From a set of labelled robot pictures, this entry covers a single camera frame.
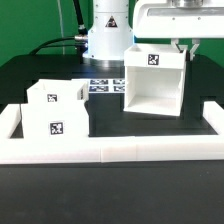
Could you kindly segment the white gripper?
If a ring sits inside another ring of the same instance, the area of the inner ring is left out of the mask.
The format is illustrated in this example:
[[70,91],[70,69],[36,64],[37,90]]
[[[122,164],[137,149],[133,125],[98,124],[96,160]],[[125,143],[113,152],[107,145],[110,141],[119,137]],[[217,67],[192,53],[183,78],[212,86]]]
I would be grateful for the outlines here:
[[224,0],[139,0],[134,7],[137,38],[171,38],[180,53],[179,39],[191,38],[190,61],[203,38],[224,38]]

